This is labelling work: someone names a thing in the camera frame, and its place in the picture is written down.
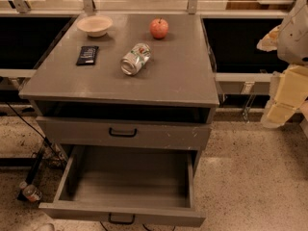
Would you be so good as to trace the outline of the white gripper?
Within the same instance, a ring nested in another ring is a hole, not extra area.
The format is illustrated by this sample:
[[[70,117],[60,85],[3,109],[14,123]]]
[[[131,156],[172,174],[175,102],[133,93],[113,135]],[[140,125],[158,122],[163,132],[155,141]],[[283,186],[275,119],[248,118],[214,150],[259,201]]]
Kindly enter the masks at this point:
[[[290,64],[279,76],[277,91],[264,109],[261,123],[274,129],[283,126],[308,97],[308,68]]]

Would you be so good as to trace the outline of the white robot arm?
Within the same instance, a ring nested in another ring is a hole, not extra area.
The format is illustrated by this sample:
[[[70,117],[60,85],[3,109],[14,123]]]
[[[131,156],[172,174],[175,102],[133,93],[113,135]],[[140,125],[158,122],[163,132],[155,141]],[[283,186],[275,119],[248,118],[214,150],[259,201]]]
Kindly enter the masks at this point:
[[[297,0],[282,23],[259,40],[257,48],[277,51],[288,64],[274,72],[269,84],[269,101],[261,118],[266,128],[283,126],[297,110],[307,116],[308,97],[308,0]]]

